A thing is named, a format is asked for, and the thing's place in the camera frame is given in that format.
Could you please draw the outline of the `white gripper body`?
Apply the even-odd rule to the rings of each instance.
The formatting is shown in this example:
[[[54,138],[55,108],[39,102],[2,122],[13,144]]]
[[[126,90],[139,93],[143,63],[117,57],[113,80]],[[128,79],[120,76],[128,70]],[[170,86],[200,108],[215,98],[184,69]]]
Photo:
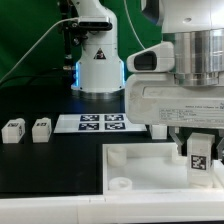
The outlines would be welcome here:
[[[133,74],[125,112],[134,124],[224,129],[224,87],[179,86],[167,73]]]

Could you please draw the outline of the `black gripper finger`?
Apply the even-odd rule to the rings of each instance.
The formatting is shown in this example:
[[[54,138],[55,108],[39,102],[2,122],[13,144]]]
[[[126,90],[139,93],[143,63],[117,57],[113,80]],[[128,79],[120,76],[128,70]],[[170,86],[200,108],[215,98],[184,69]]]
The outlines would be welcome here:
[[[179,156],[187,155],[187,140],[183,135],[183,130],[180,127],[170,127],[169,135],[172,140],[177,144],[177,151]]]
[[[222,160],[223,158],[223,150],[224,150],[224,129],[220,129],[218,131],[219,137],[221,138],[217,145],[217,156],[218,159]]]

